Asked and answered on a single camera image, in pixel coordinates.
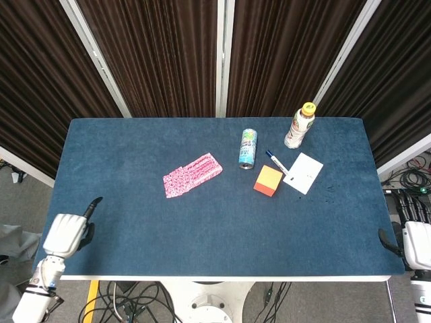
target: pink patterned towel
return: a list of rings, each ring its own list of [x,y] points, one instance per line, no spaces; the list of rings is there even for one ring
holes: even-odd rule
[[[166,197],[176,197],[187,193],[192,188],[212,179],[222,172],[223,168],[207,153],[185,167],[179,167],[163,176]]]

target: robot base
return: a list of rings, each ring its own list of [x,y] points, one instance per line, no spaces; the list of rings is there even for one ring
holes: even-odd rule
[[[192,281],[161,281],[176,315],[184,323],[242,323],[242,309],[255,282],[206,285]]]

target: white robotic hand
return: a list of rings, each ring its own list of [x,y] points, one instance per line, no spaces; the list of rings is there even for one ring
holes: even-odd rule
[[[43,248],[48,256],[38,263],[18,307],[13,314],[15,323],[45,322],[49,314],[63,303],[55,293],[57,282],[65,270],[64,260],[92,241],[94,223],[89,219],[102,200],[93,200],[83,215],[57,214]],[[55,305],[48,310],[51,300]]]
[[[431,322],[431,212],[404,190],[393,190],[401,225],[393,223],[397,246],[383,230],[378,235],[383,246],[403,258],[406,270],[414,271],[411,288],[419,323]]]

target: gray cloth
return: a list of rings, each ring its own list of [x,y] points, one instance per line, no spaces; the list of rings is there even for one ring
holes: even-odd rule
[[[0,323],[13,323],[13,312],[20,300],[21,293],[18,288],[5,281],[0,281]]]
[[[37,251],[41,234],[22,231],[20,225],[0,225],[0,254],[19,261],[31,259]]]

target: drink can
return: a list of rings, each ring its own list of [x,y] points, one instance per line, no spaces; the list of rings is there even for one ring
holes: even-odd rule
[[[240,157],[238,163],[240,168],[249,170],[255,165],[257,144],[257,131],[253,129],[245,129],[242,132]]]

